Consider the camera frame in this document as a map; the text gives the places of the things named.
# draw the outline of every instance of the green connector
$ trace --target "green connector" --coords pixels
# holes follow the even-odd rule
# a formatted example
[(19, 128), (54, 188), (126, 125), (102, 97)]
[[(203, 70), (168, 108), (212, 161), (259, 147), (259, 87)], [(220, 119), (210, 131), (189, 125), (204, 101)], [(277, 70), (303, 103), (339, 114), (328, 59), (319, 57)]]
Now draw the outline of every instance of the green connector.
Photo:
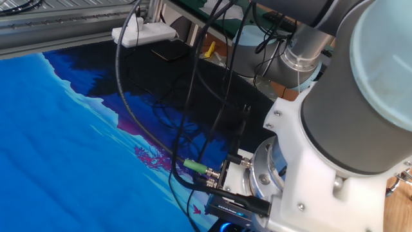
[(183, 163), (183, 165), (186, 168), (190, 168), (195, 172), (201, 173), (201, 174), (206, 174), (206, 170), (207, 170), (207, 166), (203, 165), (203, 164), (199, 164), (195, 161), (191, 161), (189, 159), (185, 159), (185, 162)]

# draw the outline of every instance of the yellow object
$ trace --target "yellow object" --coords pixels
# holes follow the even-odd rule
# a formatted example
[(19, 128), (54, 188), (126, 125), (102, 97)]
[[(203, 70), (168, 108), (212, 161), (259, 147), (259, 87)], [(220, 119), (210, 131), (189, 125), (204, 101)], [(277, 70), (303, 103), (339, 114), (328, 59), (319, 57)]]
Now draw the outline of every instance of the yellow object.
[(214, 52), (214, 46), (216, 45), (216, 42), (212, 42), (212, 44), (211, 44), (211, 47), (209, 48), (209, 51), (207, 51), (206, 53), (205, 53), (205, 57), (206, 58), (211, 58), (211, 56), (212, 56), (212, 54), (213, 54), (213, 52)]

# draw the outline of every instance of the blue cloth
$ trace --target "blue cloth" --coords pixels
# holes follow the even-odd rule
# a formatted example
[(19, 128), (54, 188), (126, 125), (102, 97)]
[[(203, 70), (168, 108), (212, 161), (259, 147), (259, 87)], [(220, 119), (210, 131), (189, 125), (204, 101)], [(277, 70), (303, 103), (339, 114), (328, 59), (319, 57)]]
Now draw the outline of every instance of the blue cloth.
[[(0, 231), (192, 231), (167, 167), (136, 158), (157, 148), (119, 129), (102, 99), (73, 91), (43, 54), (0, 61), (0, 70)], [(206, 199), (193, 199), (203, 231), (215, 221)]]

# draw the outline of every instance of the blue light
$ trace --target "blue light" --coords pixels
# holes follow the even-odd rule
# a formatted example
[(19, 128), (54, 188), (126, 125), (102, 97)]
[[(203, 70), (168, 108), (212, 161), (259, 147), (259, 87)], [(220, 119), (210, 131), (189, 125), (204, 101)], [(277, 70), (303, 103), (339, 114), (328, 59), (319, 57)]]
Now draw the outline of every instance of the blue light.
[(224, 223), (223, 225), (221, 225), (221, 227), (220, 227), (220, 232), (225, 232), (226, 227), (227, 227), (228, 225), (230, 225), (230, 224), (232, 224), (232, 223), (226, 222), (226, 223)]

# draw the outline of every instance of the white power strip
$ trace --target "white power strip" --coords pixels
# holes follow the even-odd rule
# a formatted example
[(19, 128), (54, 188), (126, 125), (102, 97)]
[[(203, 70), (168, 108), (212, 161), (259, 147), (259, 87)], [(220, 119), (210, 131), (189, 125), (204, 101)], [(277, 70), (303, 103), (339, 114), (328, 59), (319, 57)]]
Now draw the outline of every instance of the white power strip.
[[(111, 36), (114, 39), (115, 43), (118, 43), (120, 31), (121, 28), (114, 28), (111, 31)], [(136, 46), (137, 33), (139, 35), (137, 45), (143, 45), (166, 39), (173, 39), (176, 35), (176, 30), (171, 28), (170, 26), (167, 26), (165, 23), (143, 24), (143, 28), (140, 29), (139, 32), (137, 32), (135, 28), (128, 26), (126, 28), (126, 31), (124, 32), (122, 45), (126, 48)]]

